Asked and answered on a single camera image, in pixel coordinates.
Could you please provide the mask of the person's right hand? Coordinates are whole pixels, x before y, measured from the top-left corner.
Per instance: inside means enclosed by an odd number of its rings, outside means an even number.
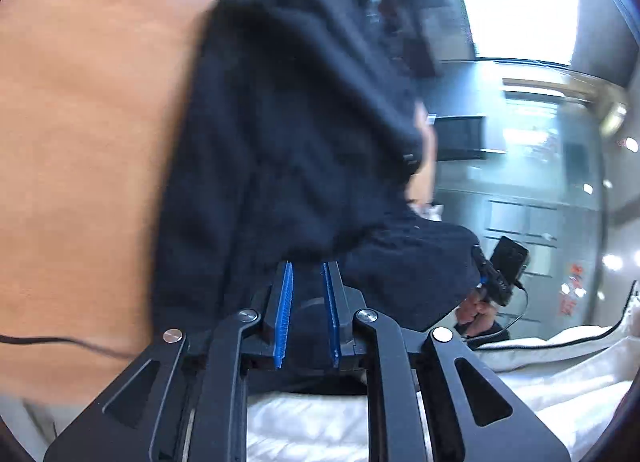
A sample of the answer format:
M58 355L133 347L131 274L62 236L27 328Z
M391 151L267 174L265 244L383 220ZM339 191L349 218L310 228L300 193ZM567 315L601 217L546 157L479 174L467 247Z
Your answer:
M487 332L495 323L497 308L486 302L479 290L473 290L456 309L457 324L462 326L462 335L475 338Z

